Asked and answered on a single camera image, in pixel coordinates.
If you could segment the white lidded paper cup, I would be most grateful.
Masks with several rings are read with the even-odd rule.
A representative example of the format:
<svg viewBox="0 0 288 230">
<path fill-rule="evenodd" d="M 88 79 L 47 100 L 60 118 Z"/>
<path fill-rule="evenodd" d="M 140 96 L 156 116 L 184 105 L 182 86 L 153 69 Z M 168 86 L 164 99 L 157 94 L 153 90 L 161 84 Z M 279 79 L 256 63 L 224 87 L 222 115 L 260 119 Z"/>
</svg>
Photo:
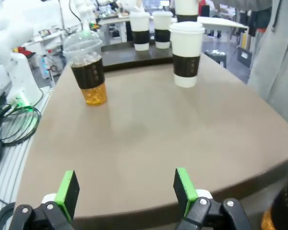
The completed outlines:
<svg viewBox="0 0 288 230">
<path fill-rule="evenodd" d="M 179 23 L 196 22 L 198 10 L 197 0 L 175 0 L 175 13 Z"/>
<path fill-rule="evenodd" d="M 155 29 L 155 45 L 158 49 L 168 49 L 170 47 L 169 27 L 172 23 L 172 12 L 154 11 L 152 13 Z"/>
<path fill-rule="evenodd" d="M 132 38 L 136 51 L 149 50 L 149 24 L 150 14 L 147 12 L 131 12 L 129 14 Z"/>
<path fill-rule="evenodd" d="M 185 21 L 171 24 L 169 31 L 174 82 L 177 86 L 191 88 L 197 81 L 205 28 L 200 22 Z"/>
</svg>

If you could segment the clear iced coffee cup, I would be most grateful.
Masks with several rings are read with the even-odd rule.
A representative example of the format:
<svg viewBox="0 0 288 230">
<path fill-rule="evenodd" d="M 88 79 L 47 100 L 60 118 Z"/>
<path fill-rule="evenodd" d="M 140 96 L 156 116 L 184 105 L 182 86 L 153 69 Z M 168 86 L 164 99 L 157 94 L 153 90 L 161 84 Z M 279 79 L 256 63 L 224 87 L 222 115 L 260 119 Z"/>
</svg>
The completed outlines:
<svg viewBox="0 0 288 230">
<path fill-rule="evenodd" d="M 288 230 L 288 181 L 264 212 L 261 230 Z"/>
<path fill-rule="evenodd" d="M 94 31 L 76 32 L 63 42 L 63 54 L 88 105 L 107 101 L 102 45 Z"/>
</svg>

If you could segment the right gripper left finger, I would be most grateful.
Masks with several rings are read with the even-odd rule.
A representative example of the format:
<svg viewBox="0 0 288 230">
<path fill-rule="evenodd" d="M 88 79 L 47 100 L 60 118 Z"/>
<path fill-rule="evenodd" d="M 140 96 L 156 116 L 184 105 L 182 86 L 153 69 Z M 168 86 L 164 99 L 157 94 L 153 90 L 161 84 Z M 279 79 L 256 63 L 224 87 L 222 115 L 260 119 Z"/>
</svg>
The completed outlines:
<svg viewBox="0 0 288 230">
<path fill-rule="evenodd" d="M 79 192 L 75 171 L 66 171 L 58 191 L 44 196 L 38 207 L 15 209 L 9 230 L 75 230 L 72 221 Z"/>
</svg>

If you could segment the small white table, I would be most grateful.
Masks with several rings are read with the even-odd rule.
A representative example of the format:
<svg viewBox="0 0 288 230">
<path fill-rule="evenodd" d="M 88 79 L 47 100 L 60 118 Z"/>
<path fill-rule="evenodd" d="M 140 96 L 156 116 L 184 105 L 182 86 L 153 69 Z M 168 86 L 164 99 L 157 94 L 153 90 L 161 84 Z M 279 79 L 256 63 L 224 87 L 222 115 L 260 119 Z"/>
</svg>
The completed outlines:
<svg viewBox="0 0 288 230">
<path fill-rule="evenodd" d="M 197 21 L 201 23 L 206 30 L 221 30 L 230 31 L 232 27 L 242 28 L 248 30 L 249 27 L 235 21 L 231 21 L 223 18 L 213 18 L 213 17 L 202 17 L 199 16 Z"/>
</svg>

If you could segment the black stool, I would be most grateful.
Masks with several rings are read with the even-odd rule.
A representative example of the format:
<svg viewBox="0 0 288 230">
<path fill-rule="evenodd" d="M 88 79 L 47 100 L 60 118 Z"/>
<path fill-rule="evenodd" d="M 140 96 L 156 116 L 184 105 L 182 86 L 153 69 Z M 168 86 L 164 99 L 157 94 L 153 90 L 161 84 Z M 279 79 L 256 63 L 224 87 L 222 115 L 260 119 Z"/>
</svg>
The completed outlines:
<svg viewBox="0 0 288 230">
<path fill-rule="evenodd" d="M 217 49 L 206 50 L 204 54 L 210 57 L 212 60 L 217 62 L 219 65 L 222 63 L 224 68 L 227 68 L 227 55 L 225 52 L 221 52 Z"/>
</svg>

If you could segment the brown plastic serving tray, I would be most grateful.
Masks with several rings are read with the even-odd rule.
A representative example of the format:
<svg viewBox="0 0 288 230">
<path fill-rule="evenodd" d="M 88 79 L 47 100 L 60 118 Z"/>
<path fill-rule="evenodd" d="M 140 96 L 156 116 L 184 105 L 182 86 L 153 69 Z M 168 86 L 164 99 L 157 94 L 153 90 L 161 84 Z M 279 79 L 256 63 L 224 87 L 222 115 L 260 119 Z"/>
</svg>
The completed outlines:
<svg viewBox="0 0 288 230">
<path fill-rule="evenodd" d="M 212 192 L 222 201 L 238 199 L 254 230 L 260 230 L 263 212 L 272 204 L 288 177 L 288 159 L 233 186 Z M 178 204 L 122 212 L 95 217 L 79 217 L 72 221 L 76 230 L 174 230 L 180 220 Z"/>
<path fill-rule="evenodd" d="M 101 48 L 105 72 L 171 64 L 171 49 L 156 48 L 151 43 L 146 51 L 136 51 L 132 43 L 117 43 Z"/>
</svg>

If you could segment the cluttered white workbench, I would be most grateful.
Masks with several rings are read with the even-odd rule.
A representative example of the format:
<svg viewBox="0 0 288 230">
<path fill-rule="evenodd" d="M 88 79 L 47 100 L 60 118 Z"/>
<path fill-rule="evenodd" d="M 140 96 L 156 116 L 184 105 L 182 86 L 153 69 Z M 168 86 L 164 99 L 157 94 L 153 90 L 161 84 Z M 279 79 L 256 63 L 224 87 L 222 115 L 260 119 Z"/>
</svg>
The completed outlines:
<svg viewBox="0 0 288 230">
<path fill-rule="evenodd" d="M 129 16 L 122 16 L 121 14 L 115 16 L 107 16 L 98 22 L 101 26 L 101 31 L 104 33 L 104 45 L 108 46 L 111 44 L 113 37 L 112 32 L 118 31 L 121 43 L 127 42 L 126 22 L 129 22 Z"/>
</svg>

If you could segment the person in grey fleece hoodie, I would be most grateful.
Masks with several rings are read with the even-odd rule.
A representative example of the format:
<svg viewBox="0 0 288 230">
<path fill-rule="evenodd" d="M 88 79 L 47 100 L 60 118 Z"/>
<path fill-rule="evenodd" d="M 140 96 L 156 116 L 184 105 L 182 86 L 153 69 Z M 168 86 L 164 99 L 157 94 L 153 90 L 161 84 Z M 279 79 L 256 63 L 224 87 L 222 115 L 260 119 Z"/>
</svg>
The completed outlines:
<svg viewBox="0 0 288 230">
<path fill-rule="evenodd" d="M 248 86 L 288 122 L 288 0 L 273 0 Z"/>
</svg>

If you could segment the paper rolls under table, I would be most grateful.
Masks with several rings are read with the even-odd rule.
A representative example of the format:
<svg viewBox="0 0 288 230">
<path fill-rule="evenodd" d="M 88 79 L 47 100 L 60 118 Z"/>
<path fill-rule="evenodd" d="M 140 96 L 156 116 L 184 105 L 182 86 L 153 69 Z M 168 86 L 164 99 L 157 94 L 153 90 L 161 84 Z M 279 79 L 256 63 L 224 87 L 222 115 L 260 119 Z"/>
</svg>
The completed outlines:
<svg viewBox="0 0 288 230">
<path fill-rule="evenodd" d="M 248 33 L 247 32 L 240 33 L 238 47 L 246 49 L 247 43 L 248 43 Z"/>
</svg>

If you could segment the white slatted robot platform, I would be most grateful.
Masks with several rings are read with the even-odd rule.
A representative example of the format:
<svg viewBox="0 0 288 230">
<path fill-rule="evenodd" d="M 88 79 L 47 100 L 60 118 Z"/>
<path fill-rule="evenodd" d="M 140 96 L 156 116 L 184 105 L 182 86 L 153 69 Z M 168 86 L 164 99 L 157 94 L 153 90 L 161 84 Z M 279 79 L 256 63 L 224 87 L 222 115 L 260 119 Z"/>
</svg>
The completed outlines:
<svg viewBox="0 0 288 230">
<path fill-rule="evenodd" d="M 42 92 L 43 97 L 34 108 L 8 112 L 0 124 L 0 230 L 8 230 L 34 131 L 53 89 L 44 87 Z"/>
</svg>

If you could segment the dark storage box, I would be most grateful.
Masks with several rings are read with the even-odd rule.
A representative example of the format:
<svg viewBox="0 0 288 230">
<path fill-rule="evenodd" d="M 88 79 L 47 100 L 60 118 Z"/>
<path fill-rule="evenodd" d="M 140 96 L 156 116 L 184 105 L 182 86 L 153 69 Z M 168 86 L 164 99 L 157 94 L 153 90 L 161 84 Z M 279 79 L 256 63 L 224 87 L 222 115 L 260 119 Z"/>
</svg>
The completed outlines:
<svg viewBox="0 0 288 230">
<path fill-rule="evenodd" d="M 252 62 L 252 53 L 241 47 L 238 47 L 237 61 L 250 68 Z"/>
</svg>

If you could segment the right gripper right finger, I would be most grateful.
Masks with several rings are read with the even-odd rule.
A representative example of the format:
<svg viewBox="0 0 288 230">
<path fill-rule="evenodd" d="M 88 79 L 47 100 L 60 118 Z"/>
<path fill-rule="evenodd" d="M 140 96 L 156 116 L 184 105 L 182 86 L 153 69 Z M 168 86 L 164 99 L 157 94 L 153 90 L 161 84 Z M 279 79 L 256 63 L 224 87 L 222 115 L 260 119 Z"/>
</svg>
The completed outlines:
<svg viewBox="0 0 288 230">
<path fill-rule="evenodd" d="M 209 191 L 195 189 L 185 168 L 176 168 L 173 188 L 182 214 L 175 230 L 251 230 L 239 200 L 215 201 Z"/>
</svg>

